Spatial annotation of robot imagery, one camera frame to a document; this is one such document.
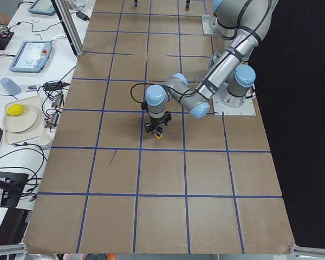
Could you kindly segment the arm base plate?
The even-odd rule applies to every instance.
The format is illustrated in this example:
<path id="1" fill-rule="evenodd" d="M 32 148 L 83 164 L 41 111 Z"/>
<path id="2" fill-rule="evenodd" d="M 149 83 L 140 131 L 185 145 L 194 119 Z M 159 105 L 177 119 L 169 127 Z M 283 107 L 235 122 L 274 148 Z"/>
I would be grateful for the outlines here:
<path id="1" fill-rule="evenodd" d="M 228 84 L 223 83 L 212 98 L 215 115 L 255 116 L 254 102 L 250 88 L 242 97 L 235 97 L 228 92 Z"/>
<path id="2" fill-rule="evenodd" d="M 214 15 L 201 15 L 201 22 L 203 27 L 203 35 L 217 36 L 219 35 L 220 25 Z"/>

